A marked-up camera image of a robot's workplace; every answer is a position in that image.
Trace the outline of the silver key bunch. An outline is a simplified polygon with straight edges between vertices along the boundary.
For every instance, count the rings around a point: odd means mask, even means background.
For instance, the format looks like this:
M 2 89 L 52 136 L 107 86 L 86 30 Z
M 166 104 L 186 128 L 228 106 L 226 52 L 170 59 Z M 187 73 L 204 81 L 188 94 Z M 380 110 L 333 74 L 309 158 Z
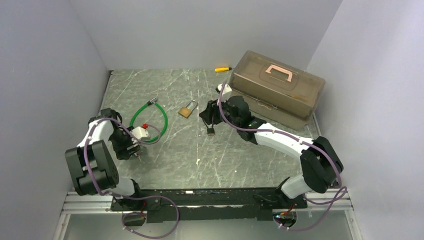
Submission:
M 134 156 L 140 161 L 140 162 L 144 162 L 143 160 L 143 151 L 137 151 Z

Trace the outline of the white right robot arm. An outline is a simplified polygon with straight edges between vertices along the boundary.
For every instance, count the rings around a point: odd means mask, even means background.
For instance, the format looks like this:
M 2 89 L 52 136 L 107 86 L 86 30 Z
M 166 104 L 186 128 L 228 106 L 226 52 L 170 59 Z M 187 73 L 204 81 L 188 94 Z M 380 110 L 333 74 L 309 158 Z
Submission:
M 210 100 L 199 117 L 210 126 L 225 122 L 246 142 L 270 147 L 300 163 L 301 173 L 286 178 L 276 189 L 275 200 L 282 208 L 289 207 L 295 198 L 305 193 L 323 194 L 340 181 L 344 166 L 327 138 L 300 137 L 274 127 L 252 115 L 241 96 L 223 102 Z

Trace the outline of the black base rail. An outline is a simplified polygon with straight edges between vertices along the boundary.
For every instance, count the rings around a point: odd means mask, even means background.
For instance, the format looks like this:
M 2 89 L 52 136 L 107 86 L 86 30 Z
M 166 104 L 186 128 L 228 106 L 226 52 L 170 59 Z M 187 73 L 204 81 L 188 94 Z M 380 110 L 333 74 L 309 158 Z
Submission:
M 113 198 L 112 212 L 145 212 L 147 223 L 256 219 L 270 221 L 273 214 L 306 209 L 302 196 L 283 196 L 275 187 L 141 189 L 139 200 Z

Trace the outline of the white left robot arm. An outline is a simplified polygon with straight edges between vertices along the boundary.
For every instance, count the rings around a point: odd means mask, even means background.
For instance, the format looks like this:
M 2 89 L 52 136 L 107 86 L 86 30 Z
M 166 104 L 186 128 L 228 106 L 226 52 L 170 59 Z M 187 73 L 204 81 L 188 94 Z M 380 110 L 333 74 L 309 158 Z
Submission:
M 123 126 L 117 111 L 102 109 L 99 116 L 89 120 L 83 140 L 65 151 L 73 187 L 80 196 L 124 196 L 123 202 L 131 210 L 143 205 L 144 196 L 138 192 L 137 183 L 120 177 L 113 159 L 129 160 L 140 150 L 129 134 L 131 130 Z

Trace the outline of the translucent brown toolbox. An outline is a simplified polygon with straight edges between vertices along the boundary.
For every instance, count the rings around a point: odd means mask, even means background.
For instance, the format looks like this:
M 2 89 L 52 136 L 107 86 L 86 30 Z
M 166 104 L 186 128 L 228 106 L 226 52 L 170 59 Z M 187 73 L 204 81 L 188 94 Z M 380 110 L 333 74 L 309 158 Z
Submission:
M 248 50 L 227 84 L 252 112 L 299 131 L 312 120 L 325 83 L 324 78 Z

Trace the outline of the brass padlock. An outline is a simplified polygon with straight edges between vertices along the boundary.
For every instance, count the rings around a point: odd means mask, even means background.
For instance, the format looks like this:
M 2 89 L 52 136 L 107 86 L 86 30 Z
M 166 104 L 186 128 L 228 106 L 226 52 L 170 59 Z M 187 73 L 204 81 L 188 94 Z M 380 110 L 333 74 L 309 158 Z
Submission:
M 178 114 L 188 119 L 197 106 L 198 102 L 196 100 L 191 100 L 178 111 Z

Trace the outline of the green cable lock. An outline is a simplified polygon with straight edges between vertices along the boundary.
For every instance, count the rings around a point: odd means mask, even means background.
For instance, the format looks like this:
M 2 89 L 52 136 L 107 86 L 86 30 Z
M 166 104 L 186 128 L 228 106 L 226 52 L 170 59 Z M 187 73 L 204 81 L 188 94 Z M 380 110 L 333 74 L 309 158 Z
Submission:
M 141 123 L 141 120 L 139 120 L 140 116 L 143 120 L 145 120 L 147 123 L 150 123 L 150 120 L 158 120 L 159 114 L 162 115 L 162 123 L 163 126 L 160 130 L 157 130 L 158 134 L 154 137 L 152 137 L 149 140 L 145 140 L 144 142 L 147 145 L 152 145 L 157 143 L 161 137 L 163 137 L 168 129 L 169 126 L 169 118 L 164 110 L 164 108 L 158 103 L 158 98 L 153 97 L 150 99 L 147 103 L 145 103 L 143 106 L 141 106 L 132 116 L 129 126 L 133 127 L 135 123 Z

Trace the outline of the yellow screwdriver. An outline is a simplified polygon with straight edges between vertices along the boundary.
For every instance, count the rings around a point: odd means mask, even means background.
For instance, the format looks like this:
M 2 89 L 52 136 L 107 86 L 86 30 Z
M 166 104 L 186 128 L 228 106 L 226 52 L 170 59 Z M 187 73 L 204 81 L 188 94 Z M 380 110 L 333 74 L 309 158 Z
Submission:
M 220 68 L 215 68 L 215 69 L 214 69 L 214 71 L 215 71 L 216 73 L 220 73 L 220 72 L 227 72 L 227 71 L 230 71 L 230 70 L 232 70 L 232 68 L 231 68 L 231 67 L 220 67 Z

